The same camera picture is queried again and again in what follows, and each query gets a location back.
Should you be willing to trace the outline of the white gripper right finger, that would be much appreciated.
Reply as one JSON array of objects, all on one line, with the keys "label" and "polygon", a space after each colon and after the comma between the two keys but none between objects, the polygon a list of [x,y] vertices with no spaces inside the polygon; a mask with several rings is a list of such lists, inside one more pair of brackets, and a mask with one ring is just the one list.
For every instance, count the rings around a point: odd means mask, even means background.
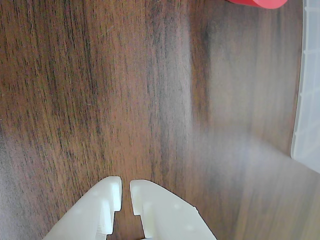
[{"label": "white gripper right finger", "polygon": [[145,179],[129,184],[133,214],[140,216],[146,240],[215,240],[196,207]]}]

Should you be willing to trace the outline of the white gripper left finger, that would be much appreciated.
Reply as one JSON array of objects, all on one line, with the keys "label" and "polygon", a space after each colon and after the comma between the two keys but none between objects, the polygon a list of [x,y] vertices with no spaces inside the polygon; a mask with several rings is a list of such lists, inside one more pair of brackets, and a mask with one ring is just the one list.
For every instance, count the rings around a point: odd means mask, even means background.
[{"label": "white gripper left finger", "polygon": [[108,176],[91,187],[52,227],[45,240],[105,240],[122,207],[122,180]]}]

